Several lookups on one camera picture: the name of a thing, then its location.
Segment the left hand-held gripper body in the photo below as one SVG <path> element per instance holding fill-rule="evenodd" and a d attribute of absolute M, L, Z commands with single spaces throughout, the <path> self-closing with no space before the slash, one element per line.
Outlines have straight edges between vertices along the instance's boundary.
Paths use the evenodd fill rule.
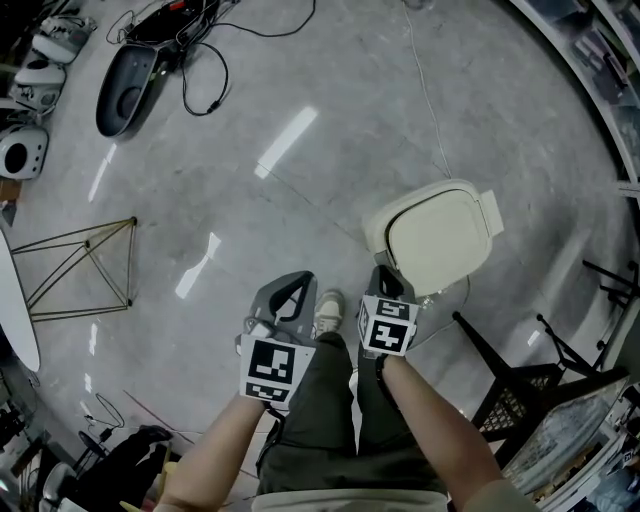
<path fill-rule="evenodd" d="M 236 338 L 239 394 L 267 403 L 289 403 L 316 352 L 313 317 L 284 322 L 248 317 Z"/>

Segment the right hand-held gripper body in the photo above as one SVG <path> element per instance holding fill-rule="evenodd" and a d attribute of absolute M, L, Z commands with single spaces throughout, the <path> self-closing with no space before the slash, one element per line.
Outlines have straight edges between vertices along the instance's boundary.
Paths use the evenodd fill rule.
<path fill-rule="evenodd" d="M 417 316 L 416 304 L 364 295 L 357 329 L 365 356 L 404 356 L 417 331 Z"/>

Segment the cream lidded box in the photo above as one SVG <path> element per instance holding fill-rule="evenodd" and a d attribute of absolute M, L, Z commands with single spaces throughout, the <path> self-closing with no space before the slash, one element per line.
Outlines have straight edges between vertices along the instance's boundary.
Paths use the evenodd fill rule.
<path fill-rule="evenodd" d="M 374 259 L 424 297 L 478 270 L 504 224 L 493 191 L 449 179 L 382 207 L 363 221 L 363 231 Z"/>

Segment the person's right forearm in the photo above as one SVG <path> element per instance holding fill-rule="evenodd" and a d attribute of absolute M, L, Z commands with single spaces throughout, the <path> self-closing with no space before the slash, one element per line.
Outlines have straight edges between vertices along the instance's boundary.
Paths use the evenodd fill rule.
<path fill-rule="evenodd" d="M 480 432 L 403 357 L 388 357 L 383 381 L 422 453 L 463 510 L 479 491 L 502 479 Z"/>

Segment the person's left forearm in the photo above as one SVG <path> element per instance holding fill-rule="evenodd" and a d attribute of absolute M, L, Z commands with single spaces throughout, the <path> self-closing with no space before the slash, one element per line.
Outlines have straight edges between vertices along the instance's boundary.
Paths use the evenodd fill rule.
<path fill-rule="evenodd" d="M 262 402 L 234 396 L 177 463 L 153 512 L 218 512 L 264 412 Z"/>

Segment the person's beige sneaker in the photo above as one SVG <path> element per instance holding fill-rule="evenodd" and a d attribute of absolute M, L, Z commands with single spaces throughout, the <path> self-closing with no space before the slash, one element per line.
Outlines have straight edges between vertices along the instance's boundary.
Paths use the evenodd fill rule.
<path fill-rule="evenodd" d="M 340 290 L 325 291 L 318 299 L 314 311 L 315 337 L 338 332 L 344 319 L 345 307 L 345 298 Z"/>

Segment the person's dark olive trousers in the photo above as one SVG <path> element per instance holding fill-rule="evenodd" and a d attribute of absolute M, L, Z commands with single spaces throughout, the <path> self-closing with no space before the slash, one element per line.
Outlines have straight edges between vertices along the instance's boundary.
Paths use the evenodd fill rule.
<path fill-rule="evenodd" d="M 316 352 L 282 426 L 257 464 L 259 494 L 312 490 L 402 490 L 444 494 L 406 421 L 379 384 L 381 365 L 351 362 L 337 333 Z"/>

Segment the black metal mesh chair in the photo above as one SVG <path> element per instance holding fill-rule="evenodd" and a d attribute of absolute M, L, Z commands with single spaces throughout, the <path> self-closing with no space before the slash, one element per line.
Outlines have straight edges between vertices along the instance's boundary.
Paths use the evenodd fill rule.
<path fill-rule="evenodd" d="M 494 382 L 476 411 L 472 424 L 487 442 L 501 443 L 495 457 L 502 468 L 525 446 L 556 407 L 600 392 L 609 385 L 628 381 L 629 373 L 621 367 L 605 372 L 590 370 L 584 378 L 564 384 L 560 382 L 563 371 L 554 364 L 511 367 L 460 312 L 454 312 L 452 318 L 494 376 Z M 511 423 L 486 430 L 486 420 L 498 404 L 504 407 Z"/>

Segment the person's cream shirt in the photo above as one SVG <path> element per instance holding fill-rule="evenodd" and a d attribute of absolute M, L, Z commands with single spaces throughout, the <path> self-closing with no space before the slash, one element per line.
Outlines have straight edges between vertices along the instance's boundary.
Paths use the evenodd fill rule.
<path fill-rule="evenodd" d="M 281 492 L 255 498 L 252 512 L 449 512 L 435 491 L 335 489 Z M 510 482 L 496 480 L 476 492 L 461 512 L 541 512 Z"/>

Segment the black bag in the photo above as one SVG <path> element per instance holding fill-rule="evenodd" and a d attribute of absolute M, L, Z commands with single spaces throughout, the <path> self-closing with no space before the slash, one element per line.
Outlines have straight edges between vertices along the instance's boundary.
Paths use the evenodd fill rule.
<path fill-rule="evenodd" d="M 121 502 L 140 508 L 172 437 L 160 426 L 141 426 L 77 480 L 69 499 L 87 512 L 126 512 Z"/>

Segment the marbled grey board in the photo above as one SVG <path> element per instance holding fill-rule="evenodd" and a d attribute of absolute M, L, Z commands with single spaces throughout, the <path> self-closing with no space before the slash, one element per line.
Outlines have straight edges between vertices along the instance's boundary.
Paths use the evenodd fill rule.
<path fill-rule="evenodd" d="M 627 381 L 623 377 L 551 409 L 502 469 L 505 478 L 523 494 L 549 484 L 586 447 Z"/>

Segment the black metal stand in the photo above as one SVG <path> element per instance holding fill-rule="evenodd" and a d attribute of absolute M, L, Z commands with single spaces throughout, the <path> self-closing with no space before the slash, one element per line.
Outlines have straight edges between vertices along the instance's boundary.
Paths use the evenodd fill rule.
<path fill-rule="evenodd" d="M 605 278 L 605 283 L 599 285 L 599 289 L 606 293 L 609 302 L 625 310 L 635 299 L 640 299 L 640 264 L 631 260 L 627 269 L 631 273 L 625 277 L 609 271 L 588 260 L 582 260 L 582 265 L 587 269 L 600 274 Z"/>

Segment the white oval table top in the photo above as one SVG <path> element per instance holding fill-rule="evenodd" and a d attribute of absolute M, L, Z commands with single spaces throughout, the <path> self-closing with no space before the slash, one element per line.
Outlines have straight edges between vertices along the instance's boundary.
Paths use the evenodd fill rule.
<path fill-rule="evenodd" d="M 41 367 L 39 346 L 8 241 L 0 228 L 0 326 L 17 358 L 31 371 Z"/>

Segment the dark grey oval shell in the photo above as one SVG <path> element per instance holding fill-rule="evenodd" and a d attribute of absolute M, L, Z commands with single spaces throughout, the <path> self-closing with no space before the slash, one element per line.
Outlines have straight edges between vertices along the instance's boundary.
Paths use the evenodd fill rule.
<path fill-rule="evenodd" d="M 110 139 L 130 139 L 149 114 L 167 62 L 153 47 L 126 44 L 115 54 L 98 95 L 98 132 Z"/>

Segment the white shelving rack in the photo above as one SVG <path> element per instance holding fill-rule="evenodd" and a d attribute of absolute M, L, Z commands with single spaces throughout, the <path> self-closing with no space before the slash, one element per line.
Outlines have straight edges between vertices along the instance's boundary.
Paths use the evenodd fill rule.
<path fill-rule="evenodd" d="M 507 0 L 548 40 L 595 104 L 640 206 L 640 0 Z"/>

